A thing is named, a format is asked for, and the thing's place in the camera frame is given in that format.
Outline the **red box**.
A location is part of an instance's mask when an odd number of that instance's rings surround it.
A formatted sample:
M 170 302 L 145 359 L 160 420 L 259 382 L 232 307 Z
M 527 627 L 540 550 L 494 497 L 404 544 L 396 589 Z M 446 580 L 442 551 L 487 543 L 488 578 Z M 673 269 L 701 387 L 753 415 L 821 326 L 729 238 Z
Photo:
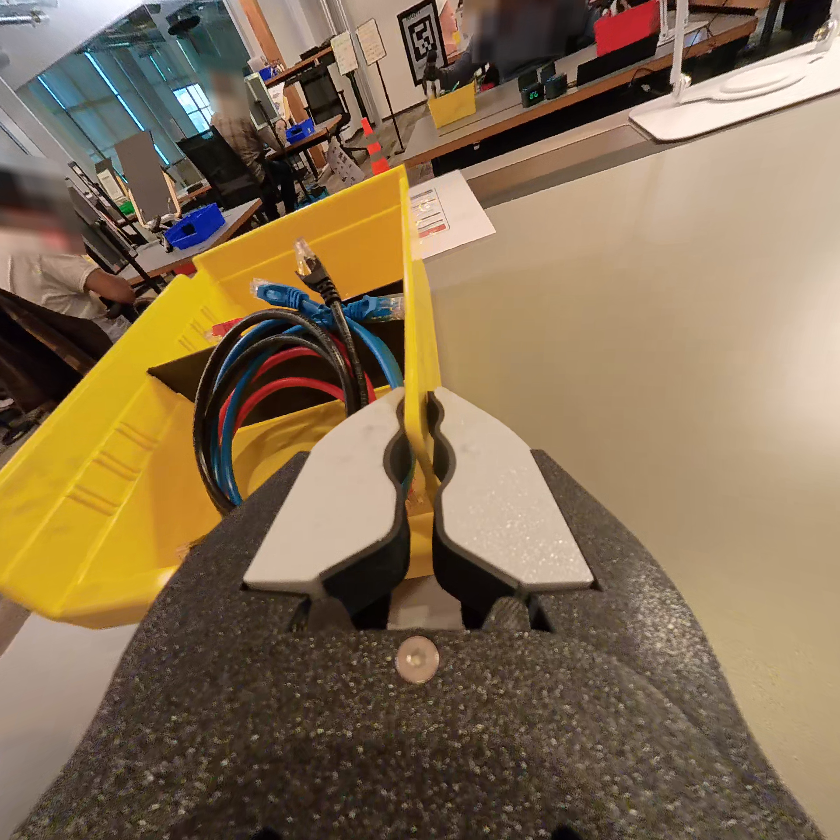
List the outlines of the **red box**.
M 593 26 L 595 53 L 598 58 L 643 40 L 658 43 L 661 17 L 658 1 L 626 2 L 621 10 L 607 9 Z

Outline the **black digital display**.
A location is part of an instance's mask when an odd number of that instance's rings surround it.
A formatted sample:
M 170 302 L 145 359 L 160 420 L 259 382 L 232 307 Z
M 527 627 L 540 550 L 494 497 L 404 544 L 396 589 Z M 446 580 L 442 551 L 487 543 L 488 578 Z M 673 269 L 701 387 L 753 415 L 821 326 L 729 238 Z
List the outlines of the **black digital display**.
M 567 75 L 558 72 L 553 61 L 523 71 L 517 77 L 517 84 L 525 109 L 560 98 L 569 88 Z

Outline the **white desk lamp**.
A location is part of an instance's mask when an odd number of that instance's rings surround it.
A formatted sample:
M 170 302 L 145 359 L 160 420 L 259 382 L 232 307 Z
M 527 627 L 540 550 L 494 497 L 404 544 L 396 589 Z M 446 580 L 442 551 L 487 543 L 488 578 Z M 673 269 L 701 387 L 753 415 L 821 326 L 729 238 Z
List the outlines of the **white desk lamp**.
M 628 113 L 654 141 L 693 140 L 838 92 L 838 1 L 809 44 L 696 85 L 683 72 L 688 10 L 687 1 L 677 2 L 671 92 Z

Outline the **wooden workbench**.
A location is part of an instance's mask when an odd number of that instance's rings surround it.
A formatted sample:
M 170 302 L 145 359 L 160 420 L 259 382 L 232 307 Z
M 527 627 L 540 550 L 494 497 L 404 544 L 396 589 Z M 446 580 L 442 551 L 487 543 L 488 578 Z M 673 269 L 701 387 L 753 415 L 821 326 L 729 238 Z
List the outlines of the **wooden workbench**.
M 714 75 L 732 68 L 737 54 L 759 26 L 761 12 L 724 2 L 689 13 L 683 68 L 692 74 L 697 64 L 711 64 Z M 405 153 L 396 160 L 406 168 L 430 164 L 435 175 L 488 161 L 531 143 L 580 128 L 632 106 L 661 96 L 669 89 L 673 46 L 657 47 L 650 56 L 618 66 L 608 56 L 595 58 L 587 47 L 558 59 L 557 73 L 568 88 L 557 98 L 528 108 L 515 80 L 480 93 L 476 112 L 437 129 L 431 116 L 415 125 Z

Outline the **white printed paper sheet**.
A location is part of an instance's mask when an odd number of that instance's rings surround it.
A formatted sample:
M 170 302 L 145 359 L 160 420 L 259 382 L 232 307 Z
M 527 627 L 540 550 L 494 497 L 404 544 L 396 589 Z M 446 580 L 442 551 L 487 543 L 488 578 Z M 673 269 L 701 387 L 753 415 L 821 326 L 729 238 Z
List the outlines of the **white printed paper sheet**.
M 408 190 L 413 259 L 429 259 L 496 233 L 461 171 Z

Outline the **yellow storage bin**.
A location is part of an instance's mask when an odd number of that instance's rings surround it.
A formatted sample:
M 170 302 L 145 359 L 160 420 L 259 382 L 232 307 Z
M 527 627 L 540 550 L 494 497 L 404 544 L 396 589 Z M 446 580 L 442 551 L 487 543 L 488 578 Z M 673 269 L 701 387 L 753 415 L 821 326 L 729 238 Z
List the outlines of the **yellow storage bin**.
M 255 279 L 302 287 L 304 238 L 342 298 L 403 282 L 404 421 L 434 491 L 427 394 L 440 386 L 432 297 L 406 168 L 352 186 L 192 259 L 2 468 L 2 596 L 89 628 L 137 623 L 221 517 L 193 454 L 190 396 L 152 368 L 210 350 L 211 328 L 259 309 Z

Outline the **grey office desk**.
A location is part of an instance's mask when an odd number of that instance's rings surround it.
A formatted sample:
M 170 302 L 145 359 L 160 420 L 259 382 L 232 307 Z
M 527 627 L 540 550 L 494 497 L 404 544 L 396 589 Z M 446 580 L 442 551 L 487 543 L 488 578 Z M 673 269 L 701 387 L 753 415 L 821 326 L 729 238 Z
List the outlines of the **grey office desk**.
M 191 274 L 194 272 L 195 257 L 251 229 L 260 212 L 260 200 L 238 205 L 223 211 L 224 225 L 206 241 L 184 250 L 175 248 L 172 252 L 166 252 L 161 243 L 155 242 L 140 247 L 134 260 L 150 278 L 168 277 L 180 269 L 187 269 L 187 273 Z

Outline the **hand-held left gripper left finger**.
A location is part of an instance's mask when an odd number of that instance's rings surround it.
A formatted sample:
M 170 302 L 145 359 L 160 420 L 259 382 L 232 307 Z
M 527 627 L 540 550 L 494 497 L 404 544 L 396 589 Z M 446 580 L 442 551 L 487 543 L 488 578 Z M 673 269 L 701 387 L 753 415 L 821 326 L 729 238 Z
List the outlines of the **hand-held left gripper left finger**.
M 339 602 L 356 617 L 406 577 L 412 450 L 397 387 L 317 442 L 244 574 L 254 592 Z

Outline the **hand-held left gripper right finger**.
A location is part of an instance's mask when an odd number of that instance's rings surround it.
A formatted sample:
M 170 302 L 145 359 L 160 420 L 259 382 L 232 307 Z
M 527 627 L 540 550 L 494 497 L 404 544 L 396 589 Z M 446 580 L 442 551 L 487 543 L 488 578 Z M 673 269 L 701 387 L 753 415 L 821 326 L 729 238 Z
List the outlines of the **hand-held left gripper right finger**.
M 434 442 L 434 576 L 481 628 L 501 599 L 588 590 L 584 557 L 529 445 L 502 421 L 439 386 L 427 398 Z

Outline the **small yellow bin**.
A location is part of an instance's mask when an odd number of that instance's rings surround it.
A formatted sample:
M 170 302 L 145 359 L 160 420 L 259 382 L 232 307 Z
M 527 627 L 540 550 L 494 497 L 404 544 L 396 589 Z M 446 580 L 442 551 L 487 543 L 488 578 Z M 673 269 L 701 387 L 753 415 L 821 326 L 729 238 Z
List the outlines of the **small yellow bin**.
M 429 96 L 427 106 L 436 130 L 443 133 L 447 126 L 476 113 L 476 81 L 451 92 Z

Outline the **grey computer monitor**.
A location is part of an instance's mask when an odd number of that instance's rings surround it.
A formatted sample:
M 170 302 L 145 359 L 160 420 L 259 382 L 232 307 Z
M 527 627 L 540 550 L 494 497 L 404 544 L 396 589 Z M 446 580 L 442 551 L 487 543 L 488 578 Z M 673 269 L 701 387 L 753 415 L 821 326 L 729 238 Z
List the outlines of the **grey computer monitor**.
M 115 154 L 129 188 L 134 212 L 142 224 L 165 216 L 178 217 L 181 209 L 168 174 L 161 167 L 151 133 L 140 131 L 116 143 Z

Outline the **fiducial tag poster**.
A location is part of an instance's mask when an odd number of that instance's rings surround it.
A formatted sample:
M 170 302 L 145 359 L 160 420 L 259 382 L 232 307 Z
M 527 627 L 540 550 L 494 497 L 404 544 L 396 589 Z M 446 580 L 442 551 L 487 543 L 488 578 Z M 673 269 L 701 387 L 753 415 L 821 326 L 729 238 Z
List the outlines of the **fiducial tag poster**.
M 437 68 L 446 68 L 443 28 L 436 1 L 422 1 L 398 13 L 397 26 L 415 87 L 422 85 L 427 60 L 431 54 Z

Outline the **black office chair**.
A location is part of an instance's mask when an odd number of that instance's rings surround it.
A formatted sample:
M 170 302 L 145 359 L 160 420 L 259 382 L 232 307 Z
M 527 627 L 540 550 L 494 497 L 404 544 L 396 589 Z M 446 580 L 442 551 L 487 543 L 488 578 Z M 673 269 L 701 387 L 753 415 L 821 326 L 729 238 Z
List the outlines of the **black office chair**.
M 215 127 L 177 142 L 210 186 L 211 202 L 223 211 L 261 199 L 256 177 Z

